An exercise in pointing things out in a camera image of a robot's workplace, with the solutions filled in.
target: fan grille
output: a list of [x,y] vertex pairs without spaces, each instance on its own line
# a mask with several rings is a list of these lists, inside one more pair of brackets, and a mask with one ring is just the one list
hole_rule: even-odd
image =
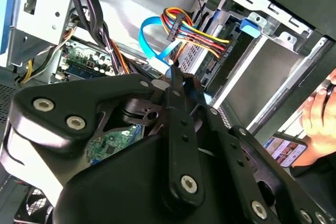
[[7,121],[11,100],[17,90],[6,85],[0,84],[0,124]]
[[[39,189],[35,189],[32,194],[43,195],[42,191]],[[43,199],[40,199],[34,202],[31,206],[26,205],[28,214],[31,215],[37,209],[43,207],[46,204],[46,201],[47,201],[47,198],[43,198]]]

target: blue latch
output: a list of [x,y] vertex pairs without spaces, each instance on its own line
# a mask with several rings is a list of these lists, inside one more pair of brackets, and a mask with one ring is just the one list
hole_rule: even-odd
[[8,47],[13,8],[14,0],[0,0],[0,55],[4,54]]
[[239,29],[254,38],[258,38],[261,35],[258,26],[247,19],[243,19]]

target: phone screen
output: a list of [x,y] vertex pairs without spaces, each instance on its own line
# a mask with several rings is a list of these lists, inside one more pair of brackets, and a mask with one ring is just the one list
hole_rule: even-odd
[[293,142],[278,137],[271,137],[264,148],[283,168],[290,167],[305,152],[307,146],[302,142]]

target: motherboard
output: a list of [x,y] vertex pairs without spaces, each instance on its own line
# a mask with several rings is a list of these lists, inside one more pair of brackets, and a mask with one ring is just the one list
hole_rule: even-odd
[[87,160],[90,165],[95,165],[101,160],[130,146],[143,136],[142,126],[132,126],[122,132],[112,132],[89,143],[87,147]]
[[78,41],[68,41],[62,52],[55,79],[57,82],[114,76],[111,57]]
[[[55,73],[56,82],[107,76],[114,76],[109,55],[75,39],[71,39],[65,44]],[[87,161],[90,165],[95,165],[142,137],[143,127],[141,125],[131,126],[125,131],[108,133],[88,144]]]

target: finger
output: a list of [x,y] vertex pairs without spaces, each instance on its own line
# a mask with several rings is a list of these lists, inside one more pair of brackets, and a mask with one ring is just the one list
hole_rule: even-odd
[[301,106],[297,109],[298,112],[302,112],[303,108],[305,107],[305,102],[302,103]]
[[300,122],[301,127],[303,128],[302,115],[301,115],[300,118],[299,118],[299,122]]
[[325,89],[325,87],[322,84],[315,89],[315,94],[318,93],[321,89]]
[[330,75],[328,75],[327,80],[332,80],[334,77],[336,77],[336,69],[334,69]]
[[327,91],[321,89],[315,96],[310,111],[311,128],[314,132],[320,132],[323,129],[323,107],[326,100]]
[[306,102],[304,103],[304,107],[302,110],[302,127],[304,131],[309,134],[311,131],[311,122],[310,122],[310,111],[313,106],[314,97],[308,97]]
[[327,134],[332,134],[336,130],[336,89],[332,91],[325,107],[323,128]]

